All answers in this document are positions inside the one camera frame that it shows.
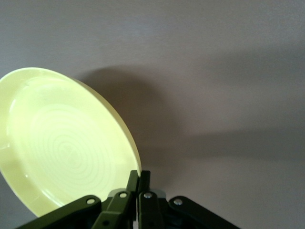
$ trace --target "plate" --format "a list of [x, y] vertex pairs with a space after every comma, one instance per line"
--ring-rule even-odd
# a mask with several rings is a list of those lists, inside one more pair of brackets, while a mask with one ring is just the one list
[[0, 80], [0, 170], [38, 217], [85, 195], [104, 201], [141, 170], [134, 140], [96, 91], [42, 68]]

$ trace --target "gray surface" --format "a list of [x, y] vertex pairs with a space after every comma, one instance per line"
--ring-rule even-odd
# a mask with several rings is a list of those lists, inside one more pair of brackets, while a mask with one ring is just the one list
[[[0, 75], [37, 66], [92, 86], [169, 198], [243, 229], [305, 228], [304, 11], [301, 0], [2, 0]], [[33, 217], [1, 179], [1, 228]]]

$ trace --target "yellow plate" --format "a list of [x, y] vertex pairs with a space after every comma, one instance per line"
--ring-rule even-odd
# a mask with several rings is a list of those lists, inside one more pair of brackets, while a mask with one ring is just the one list
[[60, 73], [23, 68], [0, 80], [0, 170], [42, 216], [85, 195], [105, 200], [141, 164], [128, 128], [102, 96]]

